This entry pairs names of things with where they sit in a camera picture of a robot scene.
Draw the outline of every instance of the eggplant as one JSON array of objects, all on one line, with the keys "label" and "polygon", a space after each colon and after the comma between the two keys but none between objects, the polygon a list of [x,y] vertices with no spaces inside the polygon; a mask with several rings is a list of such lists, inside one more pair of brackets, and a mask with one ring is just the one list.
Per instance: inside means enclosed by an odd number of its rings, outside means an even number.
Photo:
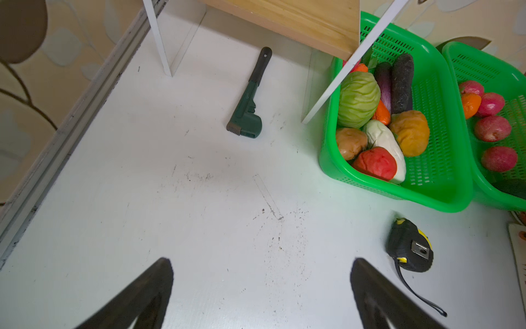
[{"label": "eggplant", "polygon": [[412,108],[413,56],[410,54],[398,56],[393,64],[391,76],[391,112],[398,114],[407,111],[409,106]]},{"label": "eggplant", "polygon": [[376,66],[375,80],[380,87],[380,99],[391,113],[391,64],[382,62]]}]

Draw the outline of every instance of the wooden board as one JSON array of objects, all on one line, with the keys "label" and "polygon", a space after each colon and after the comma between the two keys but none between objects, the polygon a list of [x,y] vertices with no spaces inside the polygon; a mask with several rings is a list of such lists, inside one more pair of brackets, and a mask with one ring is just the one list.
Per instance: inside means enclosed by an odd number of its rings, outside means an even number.
[{"label": "wooden board", "polygon": [[359,0],[202,1],[342,59],[360,42]]}]

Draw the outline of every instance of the pink fruit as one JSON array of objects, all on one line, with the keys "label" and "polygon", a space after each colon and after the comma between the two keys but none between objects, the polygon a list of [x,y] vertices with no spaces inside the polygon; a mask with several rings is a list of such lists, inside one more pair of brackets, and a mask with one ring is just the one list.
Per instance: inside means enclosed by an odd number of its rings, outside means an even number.
[{"label": "pink fruit", "polygon": [[511,125],[502,116],[488,116],[475,124],[475,136],[481,141],[498,142],[511,134]]},{"label": "pink fruit", "polygon": [[482,94],[484,94],[484,87],[480,83],[473,80],[461,83],[459,85],[459,90],[461,94],[471,93],[477,94],[479,96],[482,96]]},{"label": "pink fruit", "polygon": [[479,110],[475,115],[480,118],[495,115],[502,110],[504,104],[505,100],[501,95],[496,93],[485,93],[482,95],[482,103],[480,103]]},{"label": "pink fruit", "polygon": [[517,152],[511,147],[494,146],[482,153],[480,162],[487,170],[502,173],[513,169],[517,159]]}]

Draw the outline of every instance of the red radish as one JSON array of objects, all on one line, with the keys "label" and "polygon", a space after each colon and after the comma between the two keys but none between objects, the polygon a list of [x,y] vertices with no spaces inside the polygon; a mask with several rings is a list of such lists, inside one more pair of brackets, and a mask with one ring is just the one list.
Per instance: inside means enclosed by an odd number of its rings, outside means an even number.
[{"label": "red radish", "polygon": [[390,181],[396,175],[398,166],[395,158],[383,147],[373,147],[358,155],[352,167],[359,172]]},{"label": "red radish", "polygon": [[482,153],[480,162],[487,170],[502,173],[513,169],[517,160],[517,152],[511,147],[494,146]]},{"label": "red radish", "polygon": [[459,85],[459,90],[461,94],[470,93],[470,94],[477,94],[479,96],[482,96],[484,94],[484,87],[473,80],[468,80],[466,82],[463,82]]},{"label": "red radish", "polygon": [[479,110],[475,114],[477,117],[484,118],[490,115],[495,115],[502,110],[506,101],[504,97],[496,93],[485,93],[482,95],[482,102]]},{"label": "red radish", "polygon": [[511,125],[502,116],[488,116],[475,124],[475,136],[481,141],[498,142],[511,134]]}]

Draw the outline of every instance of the white vegetable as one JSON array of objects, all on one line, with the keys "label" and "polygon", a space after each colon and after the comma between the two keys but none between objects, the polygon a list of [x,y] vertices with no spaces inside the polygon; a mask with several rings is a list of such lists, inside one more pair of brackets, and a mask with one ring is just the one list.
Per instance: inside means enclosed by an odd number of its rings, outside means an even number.
[{"label": "white vegetable", "polygon": [[378,120],[370,120],[363,126],[363,132],[367,135],[368,147],[380,146],[385,148],[396,160],[397,171],[392,183],[400,184],[406,179],[406,160],[403,158],[402,150],[393,136],[393,133]]}]

